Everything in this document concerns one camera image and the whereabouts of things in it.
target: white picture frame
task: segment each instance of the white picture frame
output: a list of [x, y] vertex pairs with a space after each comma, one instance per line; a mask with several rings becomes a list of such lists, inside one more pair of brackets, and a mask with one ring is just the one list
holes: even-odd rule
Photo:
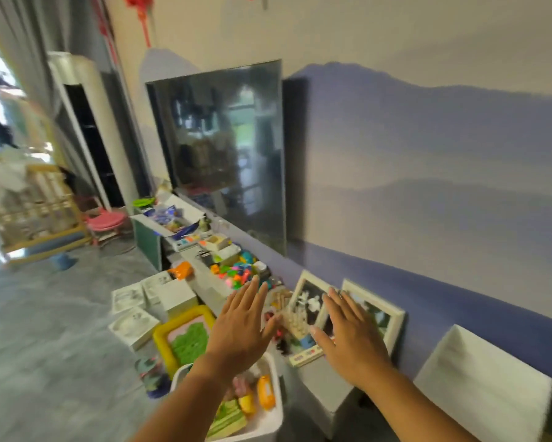
[[349, 279], [343, 280], [341, 290], [348, 293], [356, 302], [360, 304], [367, 302], [381, 312], [384, 312], [386, 315], [390, 316], [389, 323], [387, 324], [386, 331], [384, 332], [383, 341], [387, 347], [389, 355], [392, 355], [394, 345], [397, 342], [398, 335], [401, 332], [401, 327], [403, 326], [405, 311]]
[[[298, 282], [296, 282], [296, 288], [294, 289], [294, 293], [290, 298], [290, 303], [288, 303], [288, 307], [290, 308], [291, 311], [295, 309], [296, 303], [302, 294], [305, 282], [309, 282], [313, 284], [319, 290], [322, 290], [324, 294], [327, 294], [327, 290], [329, 290], [329, 287], [331, 287], [330, 284], [323, 281], [322, 279], [319, 279], [314, 274], [310, 273], [308, 270], [303, 270], [301, 273], [301, 277], [299, 277]], [[323, 329], [325, 327], [325, 324], [327, 323], [327, 318], [329, 318], [329, 312], [327, 311], [327, 307], [325, 307], [325, 304], [321, 299], [321, 306], [313, 325], [315, 327], [319, 327], [320, 329]]]

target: curtain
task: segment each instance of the curtain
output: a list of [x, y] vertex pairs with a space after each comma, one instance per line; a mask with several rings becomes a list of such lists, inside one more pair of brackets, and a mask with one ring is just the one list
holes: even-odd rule
[[73, 12], [77, 1], [0, 0], [0, 52], [28, 99], [51, 119], [55, 145], [69, 169], [93, 186], [47, 60], [48, 51], [72, 52], [72, 29], [80, 22]]

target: right hand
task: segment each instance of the right hand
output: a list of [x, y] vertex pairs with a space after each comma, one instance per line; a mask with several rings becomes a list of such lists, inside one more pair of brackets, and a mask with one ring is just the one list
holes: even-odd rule
[[373, 375], [393, 370], [389, 353], [376, 322], [346, 292], [330, 288], [323, 301], [333, 323], [335, 343], [321, 329], [311, 326], [311, 335], [339, 375], [361, 390]]

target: television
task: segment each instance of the television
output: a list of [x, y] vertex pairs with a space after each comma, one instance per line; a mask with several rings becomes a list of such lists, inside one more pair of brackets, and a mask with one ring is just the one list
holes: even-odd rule
[[146, 85], [176, 192], [285, 254], [281, 60]]

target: concrete floor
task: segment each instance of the concrete floor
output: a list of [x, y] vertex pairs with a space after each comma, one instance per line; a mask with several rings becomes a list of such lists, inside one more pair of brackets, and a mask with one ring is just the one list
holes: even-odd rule
[[75, 250], [65, 272], [0, 269], [1, 442], [126, 440], [154, 409], [107, 328], [111, 290], [154, 270], [136, 249], [104, 254]]

